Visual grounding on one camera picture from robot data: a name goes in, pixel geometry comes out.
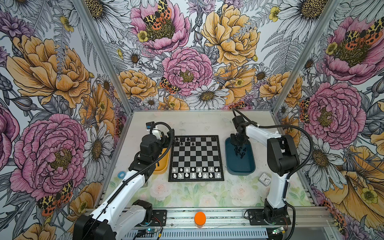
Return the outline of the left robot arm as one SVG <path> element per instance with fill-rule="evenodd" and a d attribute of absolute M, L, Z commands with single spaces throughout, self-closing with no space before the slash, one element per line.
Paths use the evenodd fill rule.
<path fill-rule="evenodd" d="M 170 151 L 175 131 L 164 122 L 149 122 L 146 127 L 149 133 L 142 137 L 140 151 L 125 178 L 90 215 L 81 215 L 76 220 L 74 240 L 121 240 L 136 225 L 151 220 L 153 207 L 146 201 L 139 200 L 128 210 L 125 208 Z"/>

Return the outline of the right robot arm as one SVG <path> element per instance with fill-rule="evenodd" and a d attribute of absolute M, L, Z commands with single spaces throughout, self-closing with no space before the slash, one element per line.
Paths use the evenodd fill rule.
<path fill-rule="evenodd" d="M 232 175 L 253 173 L 256 169 L 254 153 L 249 139 L 267 148 L 267 165 L 273 172 L 270 191 L 265 200 L 263 219 L 269 224 L 286 217 L 288 204 L 286 195 L 289 178 L 300 164 L 296 145 L 290 135 L 281 135 L 271 129 L 279 126 L 261 126 L 244 116 L 232 119 L 236 129 L 226 141 L 226 161 Z"/>

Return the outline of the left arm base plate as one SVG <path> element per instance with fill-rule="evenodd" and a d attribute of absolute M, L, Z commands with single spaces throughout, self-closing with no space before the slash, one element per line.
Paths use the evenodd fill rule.
<path fill-rule="evenodd" d="M 167 210 L 153 210 L 150 227 L 165 227 L 167 223 Z"/>

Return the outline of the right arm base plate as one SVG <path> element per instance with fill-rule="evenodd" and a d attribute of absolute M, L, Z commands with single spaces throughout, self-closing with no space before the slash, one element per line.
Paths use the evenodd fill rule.
<path fill-rule="evenodd" d="M 247 209 L 243 217 L 249 221 L 251 226 L 288 226 L 292 223 L 289 215 L 272 216 L 266 214 L 264 209 Z"/>

